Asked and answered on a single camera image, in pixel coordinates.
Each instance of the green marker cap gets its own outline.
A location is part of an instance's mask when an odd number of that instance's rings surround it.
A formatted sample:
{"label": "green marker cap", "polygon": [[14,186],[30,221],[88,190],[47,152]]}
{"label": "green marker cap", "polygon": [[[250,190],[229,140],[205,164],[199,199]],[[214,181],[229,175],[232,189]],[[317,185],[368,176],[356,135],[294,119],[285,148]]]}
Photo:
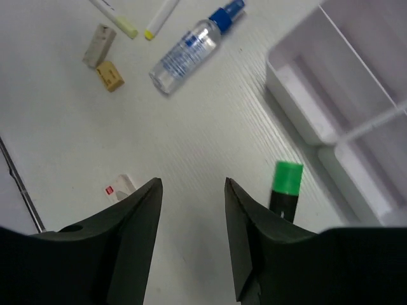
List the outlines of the green marker cap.
{"label": "green marker cap", "polygon": [[300,163],[278,161],[275,166],[273,191],[298,196],[303,169],[304,165]]}

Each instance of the clear plastic bottle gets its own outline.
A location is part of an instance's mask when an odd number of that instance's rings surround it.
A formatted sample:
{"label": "clear plastic bottle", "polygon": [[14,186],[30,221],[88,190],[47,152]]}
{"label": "clear plastic bottle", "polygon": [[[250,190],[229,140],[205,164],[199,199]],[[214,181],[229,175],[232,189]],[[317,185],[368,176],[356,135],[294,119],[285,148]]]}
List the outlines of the clear plastic bottle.
{"label": "clear plastic bottle", "polygon": [[234,0],[201,20],[149,73],[155,86],[171,94],[220,45],[222,35],[242,12],[243,0]]}

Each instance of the bottle label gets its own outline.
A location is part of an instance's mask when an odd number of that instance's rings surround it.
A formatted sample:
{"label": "bottle label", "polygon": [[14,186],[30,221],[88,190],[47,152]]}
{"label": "bottle label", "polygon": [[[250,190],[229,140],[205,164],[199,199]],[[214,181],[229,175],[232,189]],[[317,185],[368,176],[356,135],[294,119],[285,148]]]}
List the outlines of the bottle label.
{"label": "bottle label", "polygon": [[182,79],[202,62],[212,49],[206,48],[204,42],[187,32],[162,59],[164,68],[175,79]]}

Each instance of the blue spray nozzle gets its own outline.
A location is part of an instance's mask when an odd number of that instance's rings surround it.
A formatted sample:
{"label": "blue spray nozzle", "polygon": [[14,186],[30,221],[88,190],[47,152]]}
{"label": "blue spray nozzle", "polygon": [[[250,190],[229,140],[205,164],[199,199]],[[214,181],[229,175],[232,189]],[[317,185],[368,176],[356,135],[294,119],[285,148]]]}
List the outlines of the blue spray nozzle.
{"label": "blue spray nozzle", "polygon": [[233,0],[224,8],[219,8],[215,11],[215,13],[209,17],[209,20],[215,22],[219,30],[221,30],[221,34],[224,34],[230,28],[233,21],[240,15],[244,6],[245,3],[243,0]]}

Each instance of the red label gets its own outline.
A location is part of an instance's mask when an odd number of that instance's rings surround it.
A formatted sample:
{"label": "red label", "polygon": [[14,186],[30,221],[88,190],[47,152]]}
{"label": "red label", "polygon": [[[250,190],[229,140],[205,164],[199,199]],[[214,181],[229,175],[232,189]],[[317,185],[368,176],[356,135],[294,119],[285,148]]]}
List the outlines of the red label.
{"label": "red label", "polygon": [[107,188],[106,188],[106,193],[108,194],[108,195],[110,195],[111,193],[113,193],[114,191],[113,191],[113,188],[111,187],[111,186],[108,186]]}

